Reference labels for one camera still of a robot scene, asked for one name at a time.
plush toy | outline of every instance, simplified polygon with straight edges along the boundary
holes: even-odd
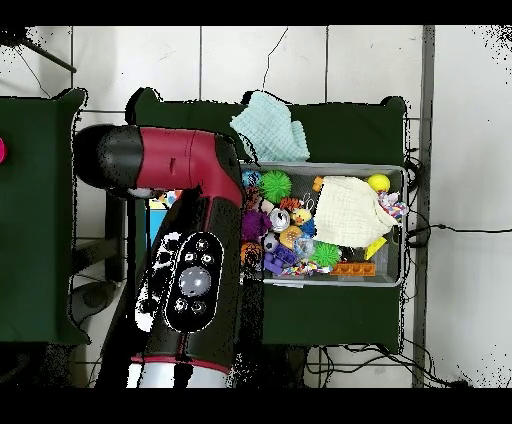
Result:
[[[307,234],[308,236],[315,236],[315,219],[311,218],[309,221],[306,221],[304,224],[300,226],[303,234]]]
[[[263,248],[265,249],[265,252],[273,253],[278,244],[279,242],[276,239],[276,235],[271,231],[263,239]]]
[[[246,169],[242,172],[242,184],[244,187],[260,185],[261,174],[258,171]]]
[[[272,222],[266,213],[245,211],[242,217],[242,240],[258,241],[258,238],[264,236],[271,227]]]
[[[245,188],[244,210],[252,209],[260,199],[260,189],[255,186]]]
[[[261,245],[253,241],[242,244],[240,248],[240,261],[242,265],[255,267],[263,259],[263,249]]]

dark green table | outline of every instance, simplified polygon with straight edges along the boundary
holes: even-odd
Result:
[[[231,135],[240,158],[241,141],[229,127],[245,106],[214,102],[162,102],[153,90],[132,97],[128,120],[142,126],[194,128]],[[304,126],[311,162],[403,165],[405,103],[290,105]],[[381,343],[399,347],[400,288],[265,286],[266,344]]]
[[[0,342],[82,344],[68,318],[71,130],[85,99],[0,97]]]

purple toy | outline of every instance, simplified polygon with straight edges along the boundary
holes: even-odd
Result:
[[[284,247],[282,244],[278,244],[274,252],[265,253],[263,267],[274,274],[281,274],[285,264],[294,264],[297,262],[297,259],[297,255],[290,249]]]
[[[272,222],[264,212],[248,210],[242,217],[242,240],[258,241],[272,227]]]

black control panel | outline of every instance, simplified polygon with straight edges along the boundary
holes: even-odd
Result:
[[[223,256],[222,244],[210,233],[194,233],[182,244],[164,310],[172,330],[194,333],[212,321]]]

control buttons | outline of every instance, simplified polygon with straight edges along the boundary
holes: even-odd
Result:
[[[201,257],[201,261],[205,265],[211,265],[213,263],[213,258],[211,257],[211,255],[203,255]]]
[[[187,309],[187,301],[185,299],[178,299],[174,305],[174,309],[178,312],[183,312]]]
[[[197,250],[202,252],[203,250],[206,250],[208,248],[208,242],[206,240],[199,240],[196,245]]]
[[[194,302],[192,303],[192,306],[191,308],[192,309],[192,312],[194,312],[194,314],[202,314],[205,310],[206,310],[206,305],[204,304],[204,302]]]
[[[187,268],[179,279],[181,293],[188,297],[202,296],[210,290],[211,284],[210,274],[200,266]]]
[[[196,254],[193,252],[185,253],[185,262],[194,262],[196,259]]]

